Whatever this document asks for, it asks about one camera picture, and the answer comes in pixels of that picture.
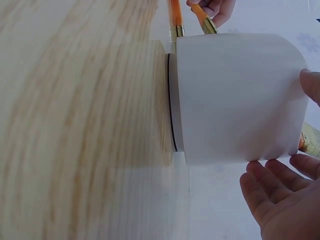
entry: wooden surface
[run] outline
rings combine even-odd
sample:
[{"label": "wooden surface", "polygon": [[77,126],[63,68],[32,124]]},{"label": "wooden surface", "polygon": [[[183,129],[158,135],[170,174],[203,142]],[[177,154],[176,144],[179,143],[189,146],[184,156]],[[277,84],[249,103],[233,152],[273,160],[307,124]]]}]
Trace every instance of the wooden surface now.
[{"label": "wooden surface", "polygon": [[0,1],[0,240],[185,240],[166,0]]}]

